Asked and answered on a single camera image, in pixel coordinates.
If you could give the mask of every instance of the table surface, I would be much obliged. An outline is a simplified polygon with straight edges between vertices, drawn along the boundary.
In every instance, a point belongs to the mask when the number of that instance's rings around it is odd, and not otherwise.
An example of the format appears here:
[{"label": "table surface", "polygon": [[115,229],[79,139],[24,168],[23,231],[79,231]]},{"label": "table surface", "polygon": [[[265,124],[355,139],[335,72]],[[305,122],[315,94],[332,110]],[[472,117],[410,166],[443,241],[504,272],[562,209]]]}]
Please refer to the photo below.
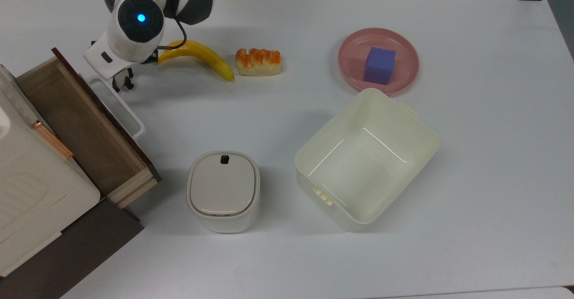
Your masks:
[{"label": "table surface", "polygon": [[563,287],[449,293],[446,295],[417,295],[387,299],[572,299],[572,292]]},{"label": "table surface", "polygon": [[[82,58],[106,29],[103,0],[0,0],[0,64],[18,76],[57,47]],[[179,39],[173,21],[162,43]],[[393,97],[441,146],[373,224],[343,231],[299,190],[296,152],[357,91],[344,38],[383,27],[420,58]],[[223,81],[193,58],[134,68],[125,101],[164,181],[133,203],[145,229],[67,298],[372,298],[574,284],[574,63],[546,0],[215,0],[186,26],[232,62],[279,50],[273,77]],[[187,208],[195,158],[234,150],[261,169],[261,211],[219,235]]]}]

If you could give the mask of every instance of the small white container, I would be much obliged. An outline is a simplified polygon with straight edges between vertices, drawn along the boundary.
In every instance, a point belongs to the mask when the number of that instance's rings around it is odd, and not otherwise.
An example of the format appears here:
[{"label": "small white container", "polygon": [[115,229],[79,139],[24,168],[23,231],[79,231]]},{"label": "small white container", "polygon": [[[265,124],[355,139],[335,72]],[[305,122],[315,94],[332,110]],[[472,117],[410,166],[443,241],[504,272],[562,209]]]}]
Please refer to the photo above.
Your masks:
[{"label": "small white container", "polygon": [[218,233],[247,229],[259,209],[260,173],[240,152],[209,152],[195,160],[187,182],[187,204]]},{"label": "small white container", "polygon": [[295,156],[297,182],[347,231],[371,223],[437,152],[416,114],[365,89]]}]

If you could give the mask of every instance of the purple cube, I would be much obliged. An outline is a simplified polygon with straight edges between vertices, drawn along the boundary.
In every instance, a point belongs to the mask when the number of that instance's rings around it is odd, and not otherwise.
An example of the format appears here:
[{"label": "purple cube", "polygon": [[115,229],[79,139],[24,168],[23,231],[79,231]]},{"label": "purple cube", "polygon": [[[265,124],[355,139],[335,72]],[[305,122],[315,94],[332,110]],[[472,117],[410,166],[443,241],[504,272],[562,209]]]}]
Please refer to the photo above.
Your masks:
[{"label": "purple cube", "polygon": [[371,47],[367,62],[365,62],[364,81],[387,85],[394,69],[394,50]]}]

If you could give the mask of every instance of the toy bread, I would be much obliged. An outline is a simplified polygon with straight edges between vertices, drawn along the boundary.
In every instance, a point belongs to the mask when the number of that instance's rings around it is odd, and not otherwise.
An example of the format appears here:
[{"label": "toy bread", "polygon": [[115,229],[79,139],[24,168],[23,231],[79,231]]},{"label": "toy bread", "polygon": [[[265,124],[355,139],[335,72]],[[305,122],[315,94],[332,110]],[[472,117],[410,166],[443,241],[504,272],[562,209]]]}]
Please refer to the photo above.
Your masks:
[{"label": "toy bread", "polygon": [[245,48],[235,54],[235,66],[244,76],[272,76],[281,72],[281,54],[277,50]]}]

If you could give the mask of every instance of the banana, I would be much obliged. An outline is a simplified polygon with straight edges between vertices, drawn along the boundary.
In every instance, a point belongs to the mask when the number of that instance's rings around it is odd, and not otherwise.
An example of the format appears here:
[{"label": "banana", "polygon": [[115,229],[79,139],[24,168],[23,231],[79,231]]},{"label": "banana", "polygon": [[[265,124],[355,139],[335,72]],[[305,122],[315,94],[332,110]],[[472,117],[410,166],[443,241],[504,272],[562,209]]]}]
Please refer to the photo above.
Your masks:
[{"label": "banana", "polygon": [[[174,47],[180,43],[181,40],[174,41],[170,43],[170,46]],[[221,56],[211,50],[208,46],[192,40],[187,40],[185,44],[179,48],[164,51],[157,59],[157,63],[159,65],[170,58],[176,58],[178,56],[194,56],[199,58],[206,62],[224,80],[235,80],[235,77],[233,76],[233,70],[229,64],[225,62],[223,58],[221,58]]]}]

